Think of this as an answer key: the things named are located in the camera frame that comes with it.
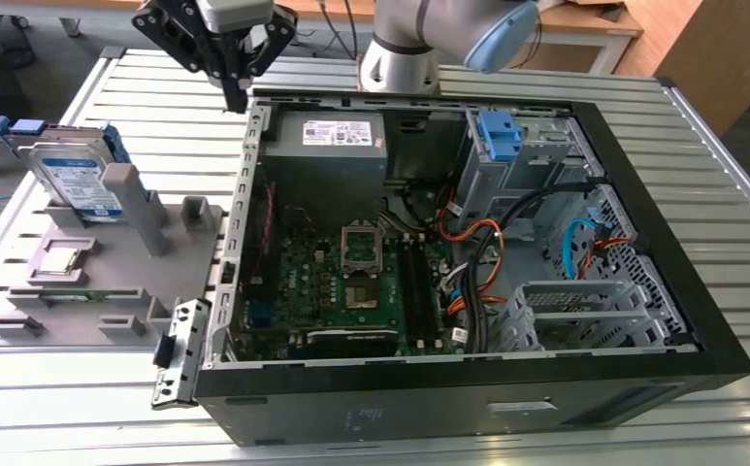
blue plastic clip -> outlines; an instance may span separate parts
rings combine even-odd
[[[520,152],[520,126],[515,124],[509,112],[481,110],[477,116],[483,139],[489,146],[489,159],[509,162]]]

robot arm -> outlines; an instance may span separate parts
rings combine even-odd
[[[360,66],[371,92],[433,93],[440,50],[480,73],[501,70],[539,19],[529,0],[377,0]]]
[[[268,38],[253,47],[249,29],[259,24]],[[207,74],[227,109],[244,113],[245,90],[293,37],[296,13],[272,0],[148,0],[132,25],[188,71]]]
[[[377,0],[360,87],[433,93],[433,50],[481,73],[499,71],[537,17],[531,0]],[[249,29],[260,24],[268,38],[252,47]],[[272,0],[147,0],[132,25],[188,71],[207,74],[221,87],[227,109],[243,113],[252,78],[261,76],[293,37],[296,13]]]

motherboard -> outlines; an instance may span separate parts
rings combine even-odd
[[[451,263],[439,240],[387,237],[367,223],[277,242],[276,293],[247,303],[240,360],[445,354],[433,283]]]

ram slot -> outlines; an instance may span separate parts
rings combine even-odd
[[[423,243],[404,243],[397,252],[400,295],[405,340],[409,345],[423,347],[437,338],[437,318],[431,300],[431,276],[423,253]]]

metal grid table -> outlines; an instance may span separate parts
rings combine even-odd
[[[750,355],[750,181],[675,89],[647,79],[441,67],[456,95],[596,102]],[[339,60],[280,59],[267,87],[352,89]],[[229,207],[240,170],[243,116],[220,90],[160,51],[101,58],[61,124],[109,120],[147,188],[163,202],[205,195]],[[31,176],[0,216],[0,311],[23,276],[47,196]],[[211,266],[211,277],[216,277]],[[200,408],[149,410],[155,369],[140,349],[0,349],[0,460],[13,464],[128,464],[276,459],[297,464],[449,461],[492,464],[750,465],[750,377],[687,395],[612,430],[237,449]]]

